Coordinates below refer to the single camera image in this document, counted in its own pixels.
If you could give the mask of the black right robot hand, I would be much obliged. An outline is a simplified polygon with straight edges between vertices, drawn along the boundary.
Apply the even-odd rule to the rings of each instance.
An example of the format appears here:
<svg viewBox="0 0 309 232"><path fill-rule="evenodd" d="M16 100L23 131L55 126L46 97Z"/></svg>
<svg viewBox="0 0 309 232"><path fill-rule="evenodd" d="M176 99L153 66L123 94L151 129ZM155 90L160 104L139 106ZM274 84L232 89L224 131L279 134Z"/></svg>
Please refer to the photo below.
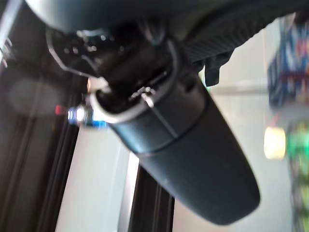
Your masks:
<svg viewBox="0 0 309 232"><path fill-rule="evenodd" d="M198 72L306 0L29 0L65 71L104 78L88 103L169 194L218 225L260 203L258 184Z"/></svg>

